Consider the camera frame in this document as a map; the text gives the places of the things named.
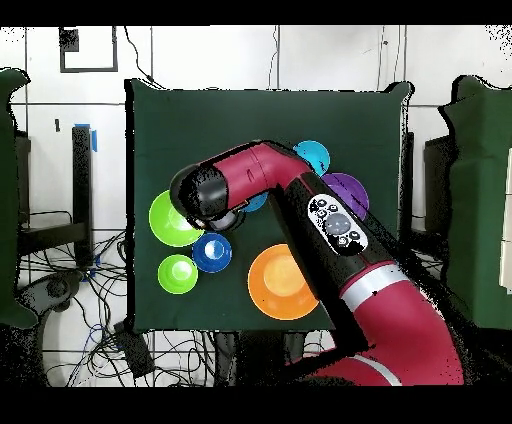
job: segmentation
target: lime green bowl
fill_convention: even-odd
[[[169,256],[158,267],[158,282],[171,294],[185,294],[192,290],[198,275],[197,266],[183,255]]]
[[[193,244],[204,233],[204,230],[193,228],[174,208],[169,190],[153,200],[149,208],[149,226],[158,240],[172,247]]]

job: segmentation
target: orange plate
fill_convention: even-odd
[[[248,276],[249,295],[258,309],[269,317],[294,320],[318,305],[286,244],[261,252]]]

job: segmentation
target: green table surface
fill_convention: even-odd
[[[450,170],[447,282],[479,328],[512,330],[512,296],[499,285],[512,90],[474,76],[456,82],[456,98],[442,108],[459,149]]]
[[[292,146],[303,140],[322,143],[331,156],[328,172],[348,173],[361,181],[370,210],[397,232],[401,108],[410,84],[387,92],[331,91],[164,91],[131,80],[134,103],[135,329],[297,330],[329,329],[319,305],[294,321],[264,315],[252,303],[247,274],[266,248],[284,243],[269,204],[225,234],[233,247],[229,266],[217,274],[200,272],[184,295],[165,292],[157,269],[172,254],[191,255],[191,246],[171,248],[151,232],[152,201],[169,188],[183,167],[236,145],[269,139]]]

